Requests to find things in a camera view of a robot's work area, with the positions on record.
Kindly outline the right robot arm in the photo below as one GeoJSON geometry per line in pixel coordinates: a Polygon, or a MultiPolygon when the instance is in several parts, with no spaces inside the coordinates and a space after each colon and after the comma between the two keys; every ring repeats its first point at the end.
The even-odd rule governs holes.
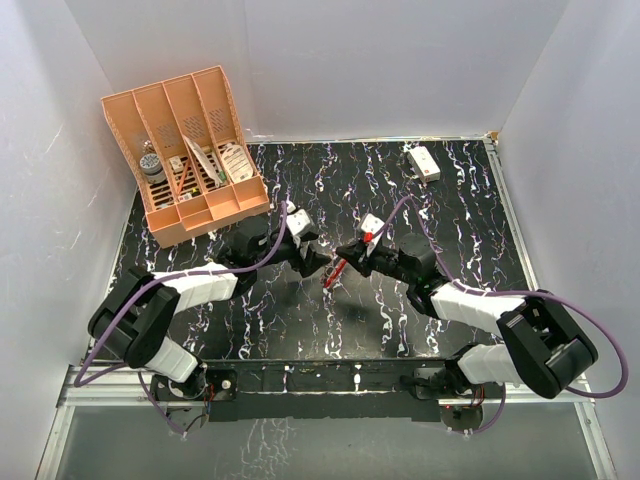
{"type": "Polygon", "coordinates": [[[524,384],[553,399],[598,359],[593,342],[558,302],[540,292],[494,296],[463,290],[440,272],[421,234],[405,235],[395,249],[364,235],[336,253],[364,277],[377,272],[405,283],[418,313],[464,323],[501,340],[467,345],[430,377],[407,379],[407,384],[460,397],[486,383],[524,384]]]}

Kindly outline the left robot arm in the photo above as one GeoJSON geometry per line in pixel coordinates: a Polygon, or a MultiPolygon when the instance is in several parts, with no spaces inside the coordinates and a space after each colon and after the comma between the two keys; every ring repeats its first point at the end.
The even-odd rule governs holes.
{"type": "Polygon", "coordinates": [[[195,354],[169,337],[174,316],[210,302],[244,295],[257,281],[256,264],[288,263],[307,278],[328,266],[331,258],[315,250],[319,235],[303,209],[286,218],[274,232],[264,216],[247,217],[227,233],[216,259],[180,272],[149,272],[130,268],[96,310],[88,323],[98,340],[118,312],[138,291],[153,286],[124,313],[104,347],[131,369],[147,369],[163,378],[180,398],[197,399],[206,390],[206,366],[195,354]]]}

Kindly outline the red black keyring holder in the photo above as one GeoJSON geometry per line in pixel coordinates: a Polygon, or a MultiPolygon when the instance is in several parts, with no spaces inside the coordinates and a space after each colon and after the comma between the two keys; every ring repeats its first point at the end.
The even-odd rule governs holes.
{"type": "Polygon", "coordinates": [[[323,287],[328,289],[341,275],[347,261],[341,257],[335,257],[330,265],[327,266],[323,275],[323,287]]]}

